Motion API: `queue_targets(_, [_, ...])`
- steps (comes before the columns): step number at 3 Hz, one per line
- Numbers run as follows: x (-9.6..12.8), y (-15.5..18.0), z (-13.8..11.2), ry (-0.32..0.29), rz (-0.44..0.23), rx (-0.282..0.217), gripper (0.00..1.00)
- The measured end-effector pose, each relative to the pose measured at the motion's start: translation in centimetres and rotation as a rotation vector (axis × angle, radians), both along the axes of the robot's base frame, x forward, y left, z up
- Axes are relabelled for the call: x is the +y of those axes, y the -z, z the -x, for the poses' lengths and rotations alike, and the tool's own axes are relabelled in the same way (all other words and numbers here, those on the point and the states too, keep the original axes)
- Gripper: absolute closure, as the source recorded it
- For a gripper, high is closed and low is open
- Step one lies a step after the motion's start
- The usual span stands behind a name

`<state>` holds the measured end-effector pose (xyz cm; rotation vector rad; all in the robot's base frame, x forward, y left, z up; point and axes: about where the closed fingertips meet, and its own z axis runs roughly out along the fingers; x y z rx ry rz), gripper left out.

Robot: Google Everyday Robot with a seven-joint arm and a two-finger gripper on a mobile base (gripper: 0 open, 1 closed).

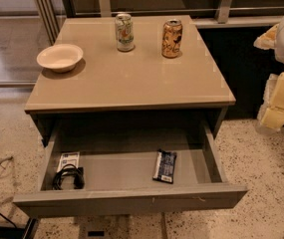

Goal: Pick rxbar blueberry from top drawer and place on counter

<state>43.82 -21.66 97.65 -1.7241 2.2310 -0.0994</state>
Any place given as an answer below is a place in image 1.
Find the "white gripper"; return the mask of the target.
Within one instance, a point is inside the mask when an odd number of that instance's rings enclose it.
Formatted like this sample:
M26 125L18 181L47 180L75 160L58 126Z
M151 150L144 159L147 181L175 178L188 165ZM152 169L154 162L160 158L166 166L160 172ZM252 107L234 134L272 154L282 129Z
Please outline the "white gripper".
M278 24L259 36L253 46L269 50L275 48ZM271 74L266 82L263 104L257 115L256 129L264 134L279 131L284 126L284 72L279 76Z

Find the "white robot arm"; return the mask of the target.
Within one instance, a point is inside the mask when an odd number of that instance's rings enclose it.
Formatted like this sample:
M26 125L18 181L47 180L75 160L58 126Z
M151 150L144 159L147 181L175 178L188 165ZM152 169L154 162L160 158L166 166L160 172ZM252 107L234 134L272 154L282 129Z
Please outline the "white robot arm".
M275 59L284 64L284 16L278 24L259 36L254 46L262 50L273 49ZM276 132L284 126L284 72L279 76L269 76L257 120L257 128L263 133Z

